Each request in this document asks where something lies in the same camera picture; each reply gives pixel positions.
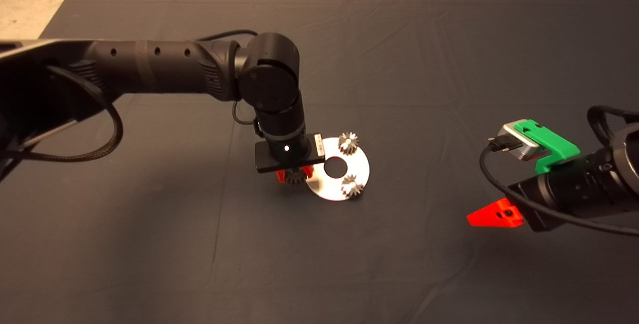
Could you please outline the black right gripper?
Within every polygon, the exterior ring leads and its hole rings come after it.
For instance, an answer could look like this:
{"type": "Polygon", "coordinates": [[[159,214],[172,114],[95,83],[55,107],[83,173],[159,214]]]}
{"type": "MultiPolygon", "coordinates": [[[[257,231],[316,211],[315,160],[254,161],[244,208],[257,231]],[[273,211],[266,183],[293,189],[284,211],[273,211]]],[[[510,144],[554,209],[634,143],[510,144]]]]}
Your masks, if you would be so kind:
{"type": "MultiPolygon", "coordinates": [[[[549,172],[509,185],[517,194],[548,209],[578,217],[597,219],[609,213],[609,199],[593,174],[590,157],[578,157],[549,172]]],[[[518,228],[524,218],[507,198],[499,199],[466,216],[470,226],[518,228]]]]}

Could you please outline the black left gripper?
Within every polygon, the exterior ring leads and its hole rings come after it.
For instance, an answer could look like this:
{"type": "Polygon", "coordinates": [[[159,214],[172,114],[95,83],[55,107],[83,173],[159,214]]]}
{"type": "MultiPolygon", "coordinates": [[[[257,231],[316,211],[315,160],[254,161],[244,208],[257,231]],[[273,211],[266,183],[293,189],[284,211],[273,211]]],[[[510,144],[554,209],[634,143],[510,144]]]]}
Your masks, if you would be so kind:
{"type": "Polygon", "coordinates": [[[312,178],[314,166],[325,161],[321,133],[291,133],[270,135],[254,144],[257,172],[276,172],[279,183],[287,183],[286,169],[301,168],[306,178],[312,178]]]}

